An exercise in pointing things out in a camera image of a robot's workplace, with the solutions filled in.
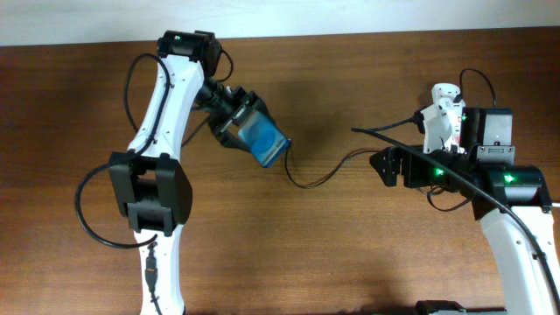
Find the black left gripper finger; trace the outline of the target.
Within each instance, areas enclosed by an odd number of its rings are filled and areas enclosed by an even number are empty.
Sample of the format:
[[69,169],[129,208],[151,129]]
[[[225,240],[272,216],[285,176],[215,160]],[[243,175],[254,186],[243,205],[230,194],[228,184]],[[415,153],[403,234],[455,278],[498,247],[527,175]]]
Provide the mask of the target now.
[[267,128],[278,129],[275,119],[272,117],[265,101],[258,94],[249,95],[248,126],[257,127],[258,130]]
[[250,152],[250,148],[227,129],[222,131],[221,128],[215,128],[214,137],[224,148]]

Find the blue Galaxy smartphone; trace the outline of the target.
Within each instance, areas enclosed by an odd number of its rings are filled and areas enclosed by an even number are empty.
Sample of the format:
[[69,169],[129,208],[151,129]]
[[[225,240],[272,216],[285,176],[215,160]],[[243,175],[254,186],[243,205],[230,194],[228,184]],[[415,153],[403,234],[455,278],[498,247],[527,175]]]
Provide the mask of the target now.
[[239,128],[238,137],[263,168],[271,167],[289,145],[286,135],[259,111],[254,112]]

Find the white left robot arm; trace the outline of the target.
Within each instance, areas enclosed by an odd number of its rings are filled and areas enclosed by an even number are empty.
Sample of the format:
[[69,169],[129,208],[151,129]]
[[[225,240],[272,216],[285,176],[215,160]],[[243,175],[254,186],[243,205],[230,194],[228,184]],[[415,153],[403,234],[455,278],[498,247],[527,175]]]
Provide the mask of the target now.
[[255,92],[214,78],[223,53],[211,32],[167,31],[157,41],[157,82],[143,122],[126,152],[110,157],[117,205],[140,254],[143,314],[186,311],[179,244],[193,189],[180,155],[192,107],[209,114],[206,122],[220,145],[250,153],[263,168],[289,145]]

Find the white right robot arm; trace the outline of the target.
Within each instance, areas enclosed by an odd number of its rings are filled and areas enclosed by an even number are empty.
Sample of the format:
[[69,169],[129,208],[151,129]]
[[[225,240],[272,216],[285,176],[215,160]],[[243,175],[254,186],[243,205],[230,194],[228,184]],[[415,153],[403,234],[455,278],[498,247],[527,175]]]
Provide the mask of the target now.
[[559,262],[543,173],[514,163],[511,110],[463,108],[459,121],[457,147],[420,151],[389,139],[369,163],[385,186],[402,176],[404,186],[425,188],[427,198],[463,195],[496,260],[506,311],[557,314]]

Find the white USB charger plug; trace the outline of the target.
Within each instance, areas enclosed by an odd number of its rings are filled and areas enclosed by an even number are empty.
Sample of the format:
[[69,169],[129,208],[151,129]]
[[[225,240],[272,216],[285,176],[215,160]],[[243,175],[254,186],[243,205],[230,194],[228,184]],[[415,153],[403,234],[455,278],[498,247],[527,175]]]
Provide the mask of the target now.
[[459,93],[459,87],[451,83],[435,84],[431,90],[432,100],[434,104],[439,104],[441,100],[454,103]]

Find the white power strip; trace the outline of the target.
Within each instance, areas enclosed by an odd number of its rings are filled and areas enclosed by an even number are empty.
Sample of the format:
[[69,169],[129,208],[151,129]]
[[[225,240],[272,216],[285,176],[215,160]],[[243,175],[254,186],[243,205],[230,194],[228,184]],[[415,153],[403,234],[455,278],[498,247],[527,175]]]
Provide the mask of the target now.
[[439,149],[457,153],[466,151],[460,144],[463,107],[463,102],[451,104],[449,101],[444,101],[443,104],[438,106],[439,118],[436,124],[436,139]]

